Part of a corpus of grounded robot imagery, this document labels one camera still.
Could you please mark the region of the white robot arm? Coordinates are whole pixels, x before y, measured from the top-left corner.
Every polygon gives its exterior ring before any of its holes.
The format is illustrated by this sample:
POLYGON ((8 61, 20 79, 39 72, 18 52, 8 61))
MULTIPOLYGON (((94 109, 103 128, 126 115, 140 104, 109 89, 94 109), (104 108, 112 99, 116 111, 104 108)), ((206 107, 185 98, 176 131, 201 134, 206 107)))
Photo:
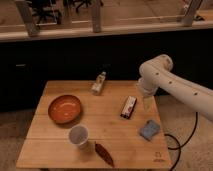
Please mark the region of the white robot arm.
POLYGON ((143 62, 139 67, 139 91, 150 97, 161 88, 213 122, 213 90, 172 74, 172 68, 173 61, 166 54, 143 62))

